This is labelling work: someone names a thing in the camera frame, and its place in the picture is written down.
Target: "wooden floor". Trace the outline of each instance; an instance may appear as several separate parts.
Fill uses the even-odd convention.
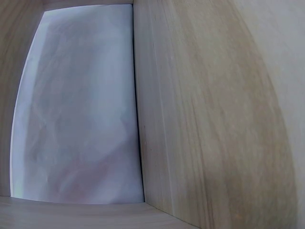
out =
[[[51,204],[0,197],[2,229],[194,229],[179,219],[141,204]]]

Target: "wooden panel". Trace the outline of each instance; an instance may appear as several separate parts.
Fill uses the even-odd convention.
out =
[[[74,205],[0,198],[2,229],[192,229],[146,204]]]
[[[134,32],[146,202],[207,229],[294,228],[282,111],[234,1],[135,0]]]
[[[74,6],[133,4],[133,0],[42,0],[45,10],[55,10]]]
[[[305,1],[234,0],[262,53],[295,164],[298,227],[305,228]]]
[[[10,196],[10,135],[15,101],[42,14],[40,0],[0,2],[0,196]]]

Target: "plywood board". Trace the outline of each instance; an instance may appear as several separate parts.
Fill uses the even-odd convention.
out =
[[[232,0],[134,1],[145,200],[201,228],[294,228],[274,66],[244,19]]]
[[[133,0],[42,0],[45,10],[74,6],[133,4]]]
[[[193,229],[195,227],[146,203],[123,205],[51,204],[1,197],[0,228]]]
[[[41,20],[40,0],[0,2],[0,196],[10,195],[10,136],[23,66]]]

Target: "white sheet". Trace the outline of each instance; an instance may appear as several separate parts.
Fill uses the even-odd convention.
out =
[[[132,5],[43,15],[15,108],[13,197],[143,202],[132,52]]]

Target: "crumpled white paper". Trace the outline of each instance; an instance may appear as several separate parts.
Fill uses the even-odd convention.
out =
[[[43,15],[20,83],[11,146],[13,197],[143,202],[132,5]]]

